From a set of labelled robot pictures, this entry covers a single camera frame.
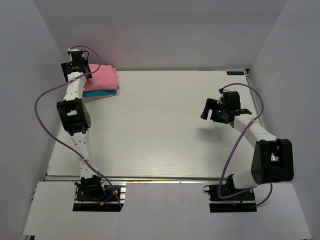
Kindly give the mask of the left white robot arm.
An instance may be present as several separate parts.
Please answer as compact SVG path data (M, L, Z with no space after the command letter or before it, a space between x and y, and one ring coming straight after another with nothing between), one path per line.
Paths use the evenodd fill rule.
M89 143L91 118L83 101L84 86L89 73L89 64L84 51L73 48L68 50L69 62L61 64L63 74L68 83L65 96L56 106L62 126L70 135L74 149L79 157L80 178L90 179L95 175L86 162L90 161L92 151Z

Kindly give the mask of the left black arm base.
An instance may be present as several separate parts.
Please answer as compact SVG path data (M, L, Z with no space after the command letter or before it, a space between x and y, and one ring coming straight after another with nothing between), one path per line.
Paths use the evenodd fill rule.
M74 212L120 212L125 202L124 185L109 185L99 176L81 178L76 186Z

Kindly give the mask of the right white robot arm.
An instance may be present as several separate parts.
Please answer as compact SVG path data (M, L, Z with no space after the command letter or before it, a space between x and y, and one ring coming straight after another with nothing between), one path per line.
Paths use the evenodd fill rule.
M219 99L208 98L200 115L216 123L229 124L242 134L253 147L250 168L228 177L226 195L236 200L244 189L262 184L290 182L294 178L293 146L288 139L280 139L269 133L252 117L251 111L241 108L240 95L225 91Z

